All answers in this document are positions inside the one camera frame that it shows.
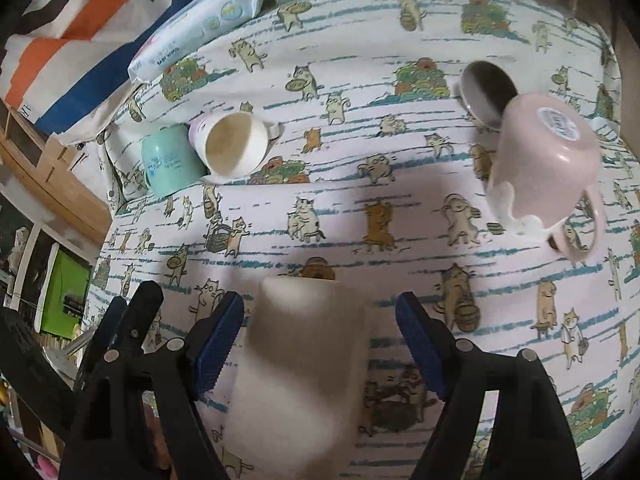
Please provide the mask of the striped Paris fabric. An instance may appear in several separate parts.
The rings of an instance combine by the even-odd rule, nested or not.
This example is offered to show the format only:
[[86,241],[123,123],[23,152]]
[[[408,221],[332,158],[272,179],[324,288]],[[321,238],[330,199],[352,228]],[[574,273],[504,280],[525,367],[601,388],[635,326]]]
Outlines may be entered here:
[[1,55],[1,99],[40,132],[92,139],[130,96],[127,68],[192,0],[32,0]]

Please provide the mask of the grey cup lying down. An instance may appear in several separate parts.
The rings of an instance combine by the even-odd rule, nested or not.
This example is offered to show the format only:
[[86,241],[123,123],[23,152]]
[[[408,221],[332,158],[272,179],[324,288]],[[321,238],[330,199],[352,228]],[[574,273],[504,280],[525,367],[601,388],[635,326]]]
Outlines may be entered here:
[[458,88],[466,110],[491,130],[500,129],[506,106],[518,95],[511,77],[488,61],[474,61],[465,66]]

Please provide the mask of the white mug lying down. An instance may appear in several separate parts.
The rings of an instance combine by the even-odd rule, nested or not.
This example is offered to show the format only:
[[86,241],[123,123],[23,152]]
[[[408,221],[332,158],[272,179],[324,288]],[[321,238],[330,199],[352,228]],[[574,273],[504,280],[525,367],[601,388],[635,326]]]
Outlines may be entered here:
[[189,127],[189,141],[205,165],[207,179],[224,184],[248,177],[264,160],[284,125],[247,112],[208,114]]

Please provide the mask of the teal cup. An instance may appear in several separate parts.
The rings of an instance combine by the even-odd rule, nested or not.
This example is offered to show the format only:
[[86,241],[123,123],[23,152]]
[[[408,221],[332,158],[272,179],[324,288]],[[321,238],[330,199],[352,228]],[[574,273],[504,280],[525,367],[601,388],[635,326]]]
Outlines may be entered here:
[[207,174],[192,148],[185,124],[175,124],[143,138],[140,155],[146,183],[158,198],[181,191]]

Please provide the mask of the wet wipes pack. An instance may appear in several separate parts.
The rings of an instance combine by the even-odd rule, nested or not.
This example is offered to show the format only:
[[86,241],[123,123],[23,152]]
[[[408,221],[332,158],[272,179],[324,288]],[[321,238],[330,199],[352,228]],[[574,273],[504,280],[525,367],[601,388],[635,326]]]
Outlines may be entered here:
[[152,33],[128,66],[131,82],[150,82],[204,44],[256,18],[264,0],[193,0]]

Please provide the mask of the beige cup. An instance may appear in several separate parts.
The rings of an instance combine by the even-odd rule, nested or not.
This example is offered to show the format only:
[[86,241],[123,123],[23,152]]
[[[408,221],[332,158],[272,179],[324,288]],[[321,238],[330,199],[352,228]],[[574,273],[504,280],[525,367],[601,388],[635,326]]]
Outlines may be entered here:
[[268,276],[240,354],[224,444],[273,479],[333,479],[355,445],[370,306],[338,281]]

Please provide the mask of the cat print bed sheet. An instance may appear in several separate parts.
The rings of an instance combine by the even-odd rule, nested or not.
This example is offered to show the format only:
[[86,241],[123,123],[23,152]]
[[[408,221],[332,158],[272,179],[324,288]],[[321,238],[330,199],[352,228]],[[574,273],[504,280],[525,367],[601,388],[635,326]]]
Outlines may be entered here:
[[[358,438],[341,479],[408,477],[440,405],[395,322],[401,292],[480,348],[538,353],[592,478],[639,418],[639,163],[620,138],[620,68],[602,29],[535,0],[274,0],[274,9],[140,88],[99,137],[114,223],[84,324],[146,280],[165,301],[145,345],[183,336],[228,289],[315,275],[372,302]],[[506,233],[485,184],[498,136],[457,99],[487,58],[561,99],[602,148],[606,228],[572,263]],[[251,112],[284,131],[247,176],[166,198],[143,186],[150,131]]]

